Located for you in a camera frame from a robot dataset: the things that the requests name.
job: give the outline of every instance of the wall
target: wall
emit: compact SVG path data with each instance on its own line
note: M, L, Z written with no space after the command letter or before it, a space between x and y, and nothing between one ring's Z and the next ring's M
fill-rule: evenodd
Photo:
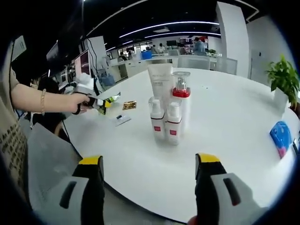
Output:
M283 54L295 67L291 51L276 24L269 16L263 16L247 24L250 48L250 79L268 84L264 71L269 62L280 60Z
M102 68L102 58L107 56L103 36L92 37L92 38L89 38L89 40L90 40L90 42L88 40L84 41L84 46L85 46L85 49L89 49L90 55L93 56L94 60L92 60L92 57L91 57L90 62L93 62L92 63L93 67L96 67L96 56L95 56L95 54L96 54L97 55L97 69L101 69Z
M222 35L222 55L238 61L237 75L249 76L249 39L240 7L217 2L217 19Z
M208 49L214 49L217 53L222 53L222 39L208 36Z
M187 38L188 36L174 36L174 37L159 37L152 39L152 44L159 47L159 44L162 43L165 47L167 47L167 41L179 40L180 38Z
M118 50L117 50L117 49L112 50L111 53L112 53L112 58L113 58L113 59L116 59L116 58L119 57L119 55L118 55Z

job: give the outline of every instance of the potted plant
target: potted plant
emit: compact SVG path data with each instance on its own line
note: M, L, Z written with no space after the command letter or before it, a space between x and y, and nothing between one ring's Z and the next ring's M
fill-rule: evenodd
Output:
M209 52L210 54L217 54L216 50L214 50L214 49L209 49L208 52Z
M266 74L269 82L271 81L271 91L275 90L274 101L279 109L284 111L287 101L291 103L291 107L296 107L300 90L299 77L291 63L285 60L284 55L281 55L279 62L269 64Z

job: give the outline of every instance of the green plant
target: green plant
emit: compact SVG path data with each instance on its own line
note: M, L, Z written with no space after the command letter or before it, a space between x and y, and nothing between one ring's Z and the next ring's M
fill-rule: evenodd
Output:
M211 53L211 54L216 54L217 53L216 50L214 50L214 49L209 49L208 52Z
M281 60L277 63L271 62L269 70L265 71L271 81L271 91L276 88L281 89L289 99L292 107L297 105L297 95L299 88L299 77L297 71L290 62L281 55Z

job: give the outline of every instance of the blue bin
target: blue bin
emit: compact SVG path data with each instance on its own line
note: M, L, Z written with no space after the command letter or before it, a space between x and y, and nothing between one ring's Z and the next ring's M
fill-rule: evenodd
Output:
M104 86L114 86L116 83L112 75L103 76L100 78L100 80L101 83L104 84Z
M152 52L151 51L142 52L142 60L148 60L148 59L152 59Z

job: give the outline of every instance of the desk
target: desk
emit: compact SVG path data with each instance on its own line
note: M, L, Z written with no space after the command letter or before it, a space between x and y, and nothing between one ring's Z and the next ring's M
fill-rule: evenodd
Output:
M155 56L148 60L127 60L111 64L108 72L114 77L115 82L125 77L132 77L147 70L148 65L158 63L172 63L173 67L178 66L178 56Z
M107 116L91 110L69 117L71 142L83 157L104 156L105 181L141 207L180 222L196 215L195 154L218 156L228 173L248 184L254 200L270 206L289 179L292 167L279 159L269 135L281 119L270 88L243 77L216 71L174 68L191 73L190 127L178 146L157 144L151 129L148 71L104 92L121 91ZM125 101L137 101L122 111ZM115 127L110 118L121 113L132 120ZM277 171L279 162L286 170Z

